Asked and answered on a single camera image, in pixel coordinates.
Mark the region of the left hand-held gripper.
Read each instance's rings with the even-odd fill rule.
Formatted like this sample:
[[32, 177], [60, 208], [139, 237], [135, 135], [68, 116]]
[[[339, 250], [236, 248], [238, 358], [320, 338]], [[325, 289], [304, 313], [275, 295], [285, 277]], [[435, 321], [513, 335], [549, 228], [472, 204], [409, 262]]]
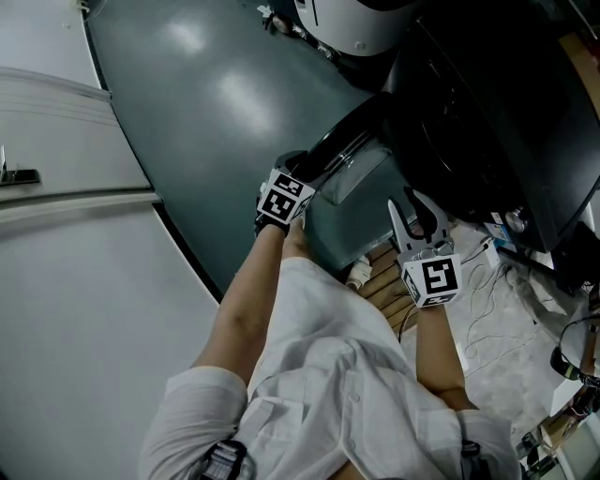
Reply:
[[267, 223], [286, 230], [301, 216], [315, 195], [315, 189], [297, 179], [304, 176], [308, 151], [294, 150], [280, 156], [257, 199], [256, 226]]

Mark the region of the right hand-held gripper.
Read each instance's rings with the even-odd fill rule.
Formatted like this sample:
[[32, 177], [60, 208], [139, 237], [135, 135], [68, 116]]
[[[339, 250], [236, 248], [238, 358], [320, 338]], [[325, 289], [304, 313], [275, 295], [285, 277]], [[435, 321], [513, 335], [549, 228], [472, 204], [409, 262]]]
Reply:
[[[397, 256], [400, 277], [418, 308], [450, 303], [461, 292], [462, 276], [460, 256], [448, 237], [448, 216], [424, 193], [411, 187], [405, 187], [404, 192], [414, 210], [414, 220], [409, 224], [398, 203], [393, 198], [387, 202], [400, 252]], [[412, 253], [408, 252], [412, 250], [412, 239], [438, 243]]]

